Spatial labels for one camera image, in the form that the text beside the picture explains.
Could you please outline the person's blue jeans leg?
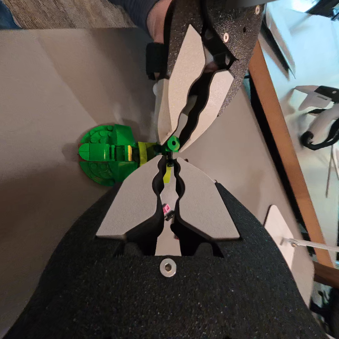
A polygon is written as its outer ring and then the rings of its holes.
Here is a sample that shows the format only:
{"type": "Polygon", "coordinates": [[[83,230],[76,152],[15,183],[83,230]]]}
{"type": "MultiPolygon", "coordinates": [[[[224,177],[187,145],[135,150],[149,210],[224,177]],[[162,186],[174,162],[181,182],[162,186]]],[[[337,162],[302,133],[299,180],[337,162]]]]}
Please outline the person's blue jeans leg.
{"type": "Polygon", "coordinates": [[[0,29],[1,30],[21,29],[21,27],[19,27],[19,25],[15,22],[11,11],[2,0],[0,1],[0,29]]]}

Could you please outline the clear acrylic bracket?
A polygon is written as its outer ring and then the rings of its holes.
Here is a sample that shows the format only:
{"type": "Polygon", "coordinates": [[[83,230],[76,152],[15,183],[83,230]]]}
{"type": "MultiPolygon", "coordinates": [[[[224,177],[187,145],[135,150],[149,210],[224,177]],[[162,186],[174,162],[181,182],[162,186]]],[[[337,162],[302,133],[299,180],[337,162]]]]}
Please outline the clear acrylic bracket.
{"type": "Polygon", "coordinates": [[[284,243],[290,244],[292,247],[312,247],[314,249],[323,249],[329,252],[339,252],[338,246],[329,246],[326,244],[306,241],[306,240],[300,240],[300,239],[293,239],[293,238],[282,238],[280,241],[280,245],[283,245],[284,243]]]}

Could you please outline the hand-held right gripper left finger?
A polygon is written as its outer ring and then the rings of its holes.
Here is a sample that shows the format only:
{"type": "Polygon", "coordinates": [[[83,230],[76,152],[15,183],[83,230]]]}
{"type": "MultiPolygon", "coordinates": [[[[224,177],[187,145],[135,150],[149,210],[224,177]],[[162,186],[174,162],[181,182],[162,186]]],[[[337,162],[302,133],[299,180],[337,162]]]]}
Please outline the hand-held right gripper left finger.
{"type": "Polygon", "coordinates": [[[126,241],[157,239],[164,228],[164,174],[163,155],[131,173],[118,189],[96,236],[126,241]]]}

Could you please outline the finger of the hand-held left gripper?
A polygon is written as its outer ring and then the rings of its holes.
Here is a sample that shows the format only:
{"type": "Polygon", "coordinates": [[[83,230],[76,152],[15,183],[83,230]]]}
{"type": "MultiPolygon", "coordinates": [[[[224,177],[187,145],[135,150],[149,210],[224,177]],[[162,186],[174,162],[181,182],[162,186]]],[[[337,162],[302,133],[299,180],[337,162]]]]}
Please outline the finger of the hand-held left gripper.
{"type": "Polygon", "coordinates": [[[197,96],[179,136],[179,152],[191,146],[214,122],[233,81],[234,77],[230,71],[218,70],[211,74],[208,86],[200,87],[202,92],[197,96]]]}
{"type": "Polygon", "coordinates": [[[160,145],[176,131],[190,88],[201,76],[205,62],[201,36],[190,24],[171,75],[156,83],[156,135],[160,145]]]}

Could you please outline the green lego plant model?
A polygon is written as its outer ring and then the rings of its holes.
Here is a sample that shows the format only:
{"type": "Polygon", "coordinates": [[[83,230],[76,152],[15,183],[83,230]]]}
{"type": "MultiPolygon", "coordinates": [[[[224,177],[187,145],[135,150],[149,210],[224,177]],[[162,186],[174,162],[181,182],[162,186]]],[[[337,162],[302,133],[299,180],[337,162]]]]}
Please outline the green lego plant model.
{"type": "Polygon", "coordinates": [[[91,180],[104,186],[123,182],[137,168],[157,155],[167,158],[164,184],[170,182],[173,153],[180,149],[175,135],[160,145],[156,142],[137,142],[130,126],[100,125],[87,132],[80,141],[79,165],[91,180]]]}

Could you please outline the person's left forearm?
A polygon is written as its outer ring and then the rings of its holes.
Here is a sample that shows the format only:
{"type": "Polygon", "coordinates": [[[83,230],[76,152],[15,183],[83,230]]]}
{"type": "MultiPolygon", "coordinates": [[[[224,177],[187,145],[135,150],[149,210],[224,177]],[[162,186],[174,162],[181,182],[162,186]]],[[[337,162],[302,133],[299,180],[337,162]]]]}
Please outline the person's left forearm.
{"type": "Polygon", "coordinates": [[[134,24],[140,28],[146,29],[147,15],[158,1],[159,0],[110,0],[109,2],[113,5],[122,7],[134,24]]]}

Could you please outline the pile of loose lego pieces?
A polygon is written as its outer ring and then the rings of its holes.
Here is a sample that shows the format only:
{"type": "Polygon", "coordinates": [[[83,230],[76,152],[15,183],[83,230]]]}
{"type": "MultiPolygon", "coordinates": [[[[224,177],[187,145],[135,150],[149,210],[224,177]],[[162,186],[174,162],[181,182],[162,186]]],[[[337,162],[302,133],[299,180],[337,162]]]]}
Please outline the pile of loose lego pieces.
{"type": "Polygon", "coordinates": [[[171,237],[173,237],[175,240],[178,240],[178,237],[172,230],[172,225],[175,221],[175,211],[170,207],[169,204],[163,204],[163,215],[164,215],[164,232],[166,236],[170,236],[171,232],[171,237]]]}

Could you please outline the person's left hand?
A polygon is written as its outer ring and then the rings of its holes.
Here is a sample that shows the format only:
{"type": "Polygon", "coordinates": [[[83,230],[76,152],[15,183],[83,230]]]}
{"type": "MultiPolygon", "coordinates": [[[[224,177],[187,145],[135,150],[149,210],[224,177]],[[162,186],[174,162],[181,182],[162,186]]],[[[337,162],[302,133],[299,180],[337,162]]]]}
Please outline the person's left hand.
{"type": "Polygon", "coordinates": [[[160,0],[147,15],[147,28],[153,42],[164,44],[164,24],[172,0],[160,0]]]}

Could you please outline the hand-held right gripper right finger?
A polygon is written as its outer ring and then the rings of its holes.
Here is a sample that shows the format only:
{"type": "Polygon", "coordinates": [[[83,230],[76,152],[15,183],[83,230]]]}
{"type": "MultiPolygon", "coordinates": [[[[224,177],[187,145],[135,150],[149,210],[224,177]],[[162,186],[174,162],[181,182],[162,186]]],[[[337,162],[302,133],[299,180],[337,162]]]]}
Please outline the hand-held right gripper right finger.
{"type": "Polygon", "coordinates": [[[174,160],[174,170],[178,194],[175,216],[179,223],[208,241],[239,239],[216,182],[183,158],[174,160]]]}

